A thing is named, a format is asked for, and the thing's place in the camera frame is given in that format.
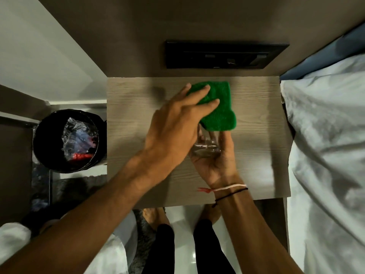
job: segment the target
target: wooden table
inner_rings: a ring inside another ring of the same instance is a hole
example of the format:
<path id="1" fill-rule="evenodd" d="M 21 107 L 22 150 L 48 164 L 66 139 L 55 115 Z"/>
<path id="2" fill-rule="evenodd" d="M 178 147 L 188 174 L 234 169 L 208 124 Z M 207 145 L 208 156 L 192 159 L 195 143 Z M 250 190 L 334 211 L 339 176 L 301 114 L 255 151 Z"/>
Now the wooden table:
<path id="1" fill-rule="evenodd" d="M 237 127 L 232 131 L 237 168 L 254 199 L 290 196 L 288 156 L 292 139 L 278 77 L 169 77 L 108 79 L 108 179 L 141 150 L 154 111 L 187 82 L 228 81 Z M 136 208 L 213 203 L 187 157 Z"/>

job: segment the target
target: green sponge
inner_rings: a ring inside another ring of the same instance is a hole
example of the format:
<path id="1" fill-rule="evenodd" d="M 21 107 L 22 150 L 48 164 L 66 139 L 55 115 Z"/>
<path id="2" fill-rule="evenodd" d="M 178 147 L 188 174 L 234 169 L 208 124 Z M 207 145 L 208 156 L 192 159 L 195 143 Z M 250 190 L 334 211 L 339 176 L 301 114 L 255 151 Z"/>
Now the green sponge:
<path id="1" fill-rule="evenodd" d="M 203 117 L 200 124 L 207 131 L 229 131 L 236 127 L 236 115 L 231 109 L 231 91 L 228 82 L 199 82 L 191 86 L 188 94 L 210 85 L 210 90 L 198 104 L 205 104 L 219 99 L 218 107 L 209 115 Z"/>

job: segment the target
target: leg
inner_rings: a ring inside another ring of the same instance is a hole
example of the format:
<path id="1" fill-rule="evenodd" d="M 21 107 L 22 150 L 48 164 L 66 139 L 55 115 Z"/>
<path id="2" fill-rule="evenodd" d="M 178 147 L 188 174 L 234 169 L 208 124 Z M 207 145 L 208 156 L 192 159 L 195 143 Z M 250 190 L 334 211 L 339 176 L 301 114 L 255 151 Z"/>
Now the leg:
<path id="1" fill-rule="evenodd" d="M 163 208 L 144 209 L 143 216 L 152 229 L 157 230 L 157 233 L 142 274 L 173 274 L 175 271 L 174 231 Z"/>
<path id="2" fill-rule="evenodd" d="M 194 230 L 196 267 L 198 273 L 235 274 L 231 264 L 223 254 L 212 225 L 219 219 L 218 207 L 205 205 L 200 220 Z"/>

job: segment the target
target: white bedsheet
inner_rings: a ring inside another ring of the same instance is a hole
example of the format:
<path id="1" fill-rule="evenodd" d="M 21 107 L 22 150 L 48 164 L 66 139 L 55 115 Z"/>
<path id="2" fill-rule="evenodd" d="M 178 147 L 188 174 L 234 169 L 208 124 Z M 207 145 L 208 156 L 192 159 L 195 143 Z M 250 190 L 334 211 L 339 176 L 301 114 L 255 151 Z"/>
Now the white bedsheet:
<path id="1" fill-rule="evenodd" d="M 290 254 L 305 273 L 365 273 L 365 55 L 281 82 Z"/>

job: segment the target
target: black trash bin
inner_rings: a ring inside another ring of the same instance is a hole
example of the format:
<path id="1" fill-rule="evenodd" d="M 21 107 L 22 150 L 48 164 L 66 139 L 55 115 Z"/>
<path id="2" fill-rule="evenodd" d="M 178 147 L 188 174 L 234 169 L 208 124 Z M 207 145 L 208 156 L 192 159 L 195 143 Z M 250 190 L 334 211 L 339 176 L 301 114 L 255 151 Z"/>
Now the black trash bin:
<path id="1" fill-rule="evenodd" d="M 84 163 L 72 164 L 66 160 L 62 135 L 69 118 L 94 125 L 97 130 L 96 151 Z M 81 110 L 59 110 L 44 118 L 37 126 L 33 139 L 33 151 L 40 163 L 58 173 L 72 173 L 89 169 L 106 160 L 107 124 L 100 116 Z"/>

